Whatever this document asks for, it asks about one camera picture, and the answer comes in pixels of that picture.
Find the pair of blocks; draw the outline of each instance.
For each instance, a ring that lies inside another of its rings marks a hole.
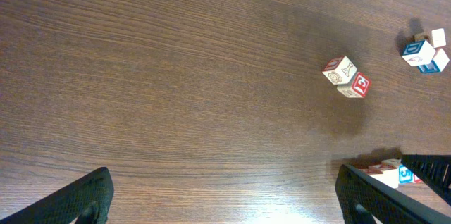
[[[410,66],[418,66],[421,73],[440,73],[450,62],[445,51],[445,30],[438,29],[414,35],[415,42],[406,46],[402,58]]]
[[[346,56],[329,61],[323,74],[348,98],[364,98],[371,85],[368,77],[357,72],[357,67]]]
[[[384,160],[382,164],[372,165],[361,169],[361,171],[395,189],[398,188],[399,184],[421,182],[412,171],[401,164],[400,159]]]

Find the stack of blocks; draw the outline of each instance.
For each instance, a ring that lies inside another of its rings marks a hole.
[[[402,58],[421,73],[440,73],[450,59],[442,48],[446,45],[443,28],[414,35],[415,42],[406,46]]]
[[[400,159],[384,160],[381,164],[372,165],[360,171],[395,189],[399,184],[421,182],[415,174],[401,164]]]
[[[346,56],[329,61],[323,74],[348,98],[364,98],[371,85],[368,77],[357,72],[357,67]]]

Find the wooden table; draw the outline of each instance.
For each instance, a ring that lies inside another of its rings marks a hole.
[[[0,218],[107,166],[110,223],[342,223],[342,163],[450,154],[450,66],[400,49],[451,0],[0,2]],[[367,98],[322,75],[343,55]]]

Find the wood grain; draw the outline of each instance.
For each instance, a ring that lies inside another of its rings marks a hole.
[[[110,223],[342,223],[342,163],[449,154],[451,71],[399,50],[451,0],[0,2],[0,218],[107,166]],[[343,55],[367,98],[322,75]]]

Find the cube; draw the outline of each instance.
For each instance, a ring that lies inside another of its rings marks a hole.
[[[363,73],[357,73],[348,84],[338,85],[337,90],[348,98],[364,98],[371,81]]]
[[[400,184],[405,184],[405,183],[409,183],[409,182],[414,182],[414,183],[421,182],[421,180],[416,175],[414,175],[412,171],[410,171],[404,165],[401,164],[400,159],[384,160],[384,161],[382,161],[382,165],[383,166],[391,166],[393,168],[398,169]]]
[[[421,34],[414,35],[415,42],[426,40],[434,48],[442,47],[446,45],[445,30],[443,28],[438,30],[432,30],[429,32],[423,32]]]
[[[334,85],[347,84],[356,72],[357,68],[346,56],[332,59],[323,70]]]
[[[410,66],[427,65],[432,61],[435,49],[426,40],[410,43],[402,52],[402,58]]]
[[[418,70],[420,70],[421,73],[440,73],[445,69],[448,62],[450,62],[450,59],[446,56],[445,51],[439,48],[432,58],[431,63],[418,66]]]
[[[397,168],[378,164],[369,166],[368,169],[382,172],[385,180],[384,183],[392,188],[398,188],[398,180],[400,179],[400,176]]]
[[[390,179],[387,175],[384,175],[382,171],[379,170],[370,170],[368,168],[362,168],[360,169],[361,172],[371,176],[372,178],[376,179],[379,182],[384,183],[385,185],[388,185],[394,189],[398,188],[398,183],[393,182],[394,180]]]

